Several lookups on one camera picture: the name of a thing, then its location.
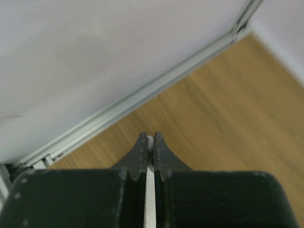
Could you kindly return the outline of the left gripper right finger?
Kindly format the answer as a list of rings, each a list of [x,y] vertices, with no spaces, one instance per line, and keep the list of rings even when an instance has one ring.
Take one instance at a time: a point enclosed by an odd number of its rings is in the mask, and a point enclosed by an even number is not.
[[[159,228],[297,228],[277,178],[263,171],[195,171],[154,135]]]

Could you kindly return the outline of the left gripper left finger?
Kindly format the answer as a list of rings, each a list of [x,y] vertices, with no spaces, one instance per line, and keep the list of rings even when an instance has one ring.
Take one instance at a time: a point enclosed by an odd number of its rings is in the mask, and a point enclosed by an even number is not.
[[[109,169],[30,169],[13,182],[3,228],[142,228],[148,140]]]

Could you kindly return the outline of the white towel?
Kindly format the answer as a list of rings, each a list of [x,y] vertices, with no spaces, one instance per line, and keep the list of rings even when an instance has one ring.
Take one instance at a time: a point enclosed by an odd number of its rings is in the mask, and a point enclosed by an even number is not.
[[[147,148],[148,148],[148,168],[151,172],[154,172],[153,164],[153,142],[154,138],[151,135],[147,136]]]

